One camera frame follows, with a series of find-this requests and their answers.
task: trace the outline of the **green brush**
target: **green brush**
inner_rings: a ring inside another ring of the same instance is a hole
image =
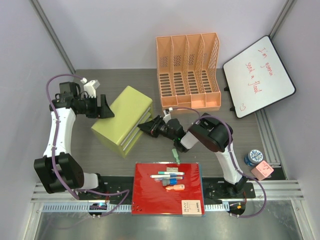
[[[180,165],[180,159],[179,159],[179,155],[178,155],[178,152],[177,152],[177,149],[172,149],[172,153],[173,153],[173,156],[175,158],[175,161],[178,165]]]

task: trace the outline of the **pink cube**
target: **pink cube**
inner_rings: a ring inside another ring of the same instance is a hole
[[[273,171],[274,169],[264,160],[251,170],[252,174],[259,181],[267,178]]]

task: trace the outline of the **gray wood table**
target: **gray wood table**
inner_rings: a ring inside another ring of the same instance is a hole
[[[100,87],[97,89],[97,94],[106,94],[109,105],[126,86],[131,86],[153,99],[154,116],[162,114],[156,69],[77,70],[76,74],[88,80],[99,80]],[[222,104],[219,111],[208,113],[222,118],[233,128],[236,158],[241,169],[251,175],[252,168],[244,163],[244,156],[252,149],[258,149],[264,153],[256,116],[251,114],[242,119],[236,118],[235,114],[229,111],[231,107],[230,96],[223,91],[226,86],[223,71],[218,69],[216,76],[219,88],[222,90]],[[178,118],[186,129],[197,118],[197,114],[176,114],[173,112],[172,117]],[[102,176],[133,176],[137,162],[175,161],[171,140],[162,136],[151,138],[145,134],[141,136],[124,159],[102,145],[94,136],[91,126],[95,122],[96,119],[78,115],[72,130],[71,154],[86,173],[100,173]],[[179,158],[182,163],[200,163],[204,177],[223,176],[215,154],[200,143],[197,143],[187,153],[179,153]]]

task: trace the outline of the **orange basket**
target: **orange basket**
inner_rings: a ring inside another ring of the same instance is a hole
[[[162,109],[219,110],[218,53],[216,33],[157,37],[157,77]]]

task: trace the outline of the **gray wall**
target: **gray wall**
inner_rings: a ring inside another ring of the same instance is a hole
[[[296,94],[267,108],[289,176],[320,221],[320,1],[298,0],[274,39]]]
[[[0,7],[0,233],[21,239],[38,177],[34,159],[47,145],[46,81],[67,68],[28,0]]]
[[[39,0],[75,69],[156,68],[157,36],[217,32],[218,66],[269,34],[286,0]]]

